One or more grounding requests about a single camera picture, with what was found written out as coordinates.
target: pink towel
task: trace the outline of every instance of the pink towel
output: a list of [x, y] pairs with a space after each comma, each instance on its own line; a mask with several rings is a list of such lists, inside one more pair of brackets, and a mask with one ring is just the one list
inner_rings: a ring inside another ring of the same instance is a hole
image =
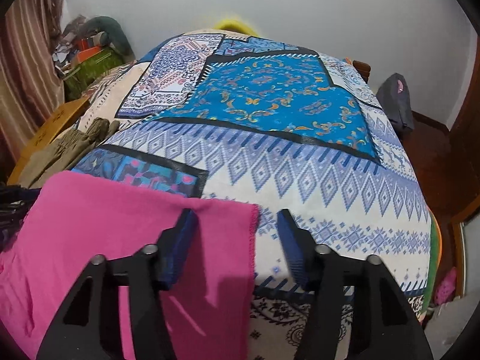
[[[74, 172], [45, 184], [18, 238], [0, 254], [0, 320], [34, 359], [65, 295], [95, 254], [125, 257], [192, 208], [199, 231], [183, 275], [161, 298], [179, 360], [243, 360], [254, 288], [258, 207], [187, 199]], [[126, 288], [120, 297], [124, 356], [134, 359]]]

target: bedspread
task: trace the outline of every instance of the bedspread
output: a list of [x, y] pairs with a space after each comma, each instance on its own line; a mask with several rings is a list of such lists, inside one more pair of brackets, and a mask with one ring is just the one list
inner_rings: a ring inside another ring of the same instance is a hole
[[[354, 67], [208, 30], [165, 41], [117, 81], [92, 109], [128, 128], [74, 171], [260, 206], [255, 282], [289, 292], [290, 301], [253, 295], [249, 359], [292, 359], [310, 307], [278, 238], [283, 208], [339, 254], [379, 255], [419, 315], [431, 218], [401, 143]], [[199, 174], [206, 180], [197, 182]], [[352, 293], [345, 288], [338, 359], [347, 353]]]

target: silver bolt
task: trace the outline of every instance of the silver bolt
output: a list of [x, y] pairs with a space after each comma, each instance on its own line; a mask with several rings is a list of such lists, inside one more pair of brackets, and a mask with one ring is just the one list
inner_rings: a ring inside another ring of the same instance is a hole
[[155, 252], [157, 252], [157, 250], [158, 250], [157, 245], [149, 244], [143, 247], [142, 252], [145, 254], [154, 254]]
[[330, 249], [330, 247], [328, 245], [325, 245], [325, 244], [321, 244], [321, 245], [317, 245], [315, 247], [315, 251], [318, 253], [318, 254], [328, 254], [330, 253], [332, 250]]
[[376, 254], [371, 254], [370, 256], [368, 256], [367, 261], [374, 266], [379, 266], [382, 263], [382, 259]]
[[93, 256], [91, 259], [90, 259], [90, 262], [97, 266], [99, 264], [102, 264], [102, 262], [105, 261], [105, 256], [102, 255], [102, 254], [97, 254], [96, 256]]

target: brown curtain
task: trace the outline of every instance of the brown curtain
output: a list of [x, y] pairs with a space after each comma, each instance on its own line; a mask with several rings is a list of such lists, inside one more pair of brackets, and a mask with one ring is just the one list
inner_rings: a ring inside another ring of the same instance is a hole
[[64, 102], [51, 52], [61, 33], [63, 0], [15, 0], [0, 17], [0, 172]]

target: dark wooden floor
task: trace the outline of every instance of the dark wooden floor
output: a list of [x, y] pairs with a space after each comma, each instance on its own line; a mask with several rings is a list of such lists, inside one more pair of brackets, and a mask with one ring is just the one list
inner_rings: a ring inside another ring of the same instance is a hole
[[462, 149], [453, 147], [444, 132], [415, 120], [414, 131], [402, 141], [425, 200], [440, 225], [442, 260], [436, 282], [455, 265], [452, 216], [480, 191], [479, 182]]

